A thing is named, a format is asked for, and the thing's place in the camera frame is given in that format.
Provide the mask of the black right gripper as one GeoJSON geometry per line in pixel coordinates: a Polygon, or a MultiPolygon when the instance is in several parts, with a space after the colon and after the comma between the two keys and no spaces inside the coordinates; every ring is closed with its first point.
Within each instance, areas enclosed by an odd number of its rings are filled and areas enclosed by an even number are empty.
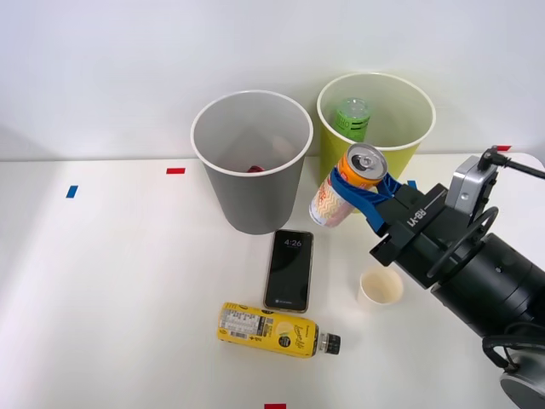
{"type": "Polygon", "coordinates": [[[414,183],[385,175],[374,193],[351,185],[333,169],[332,187],[365,216],[375,234],[385,234],[370,254],[383,266],[396,264],[425,289],[447,280],[481,250],[485,193],[478,196],[476,214],[468,216],[445,204],[448,189],[441,184],[424,194],[414,183]]]}

